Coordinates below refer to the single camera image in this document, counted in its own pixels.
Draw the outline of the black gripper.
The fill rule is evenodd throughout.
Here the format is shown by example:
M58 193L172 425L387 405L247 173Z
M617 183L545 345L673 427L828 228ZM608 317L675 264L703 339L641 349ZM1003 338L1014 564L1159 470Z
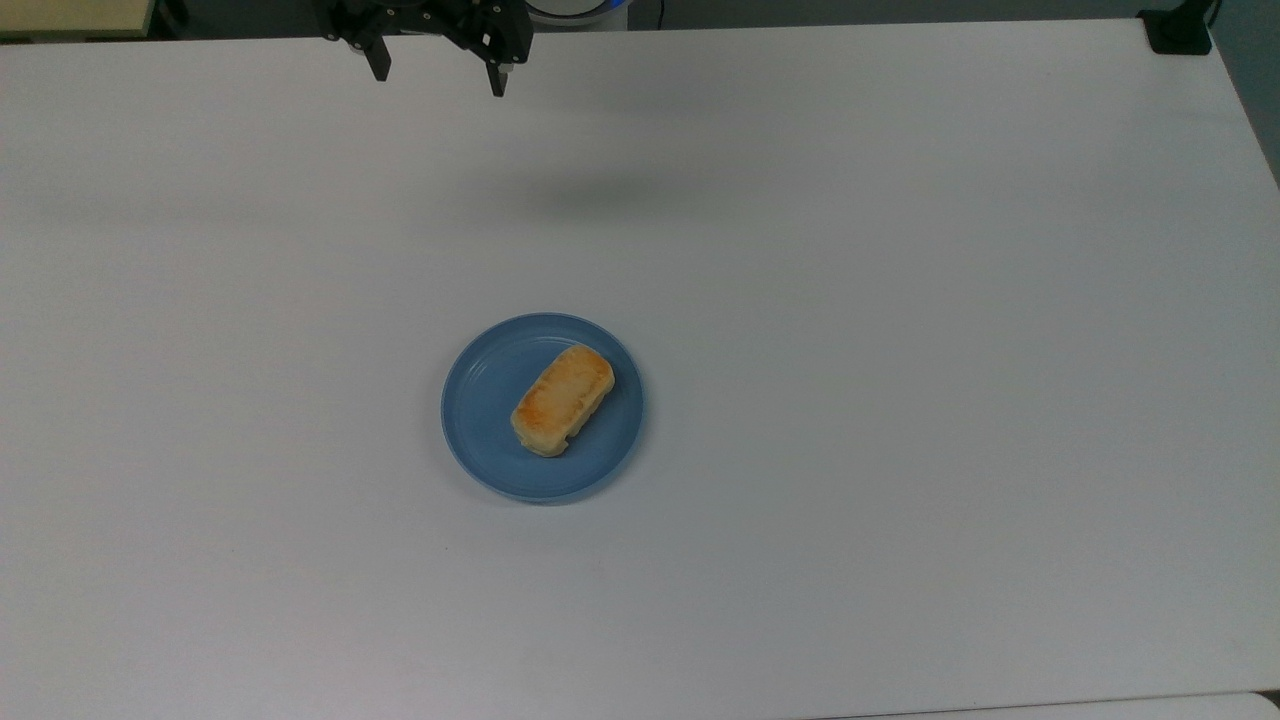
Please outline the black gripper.
M365 56L374 78L387 82L390 35L434 35L486 64L494 97L504 97L511 64L525 63L532 20L524 1L316 1L319 33Z

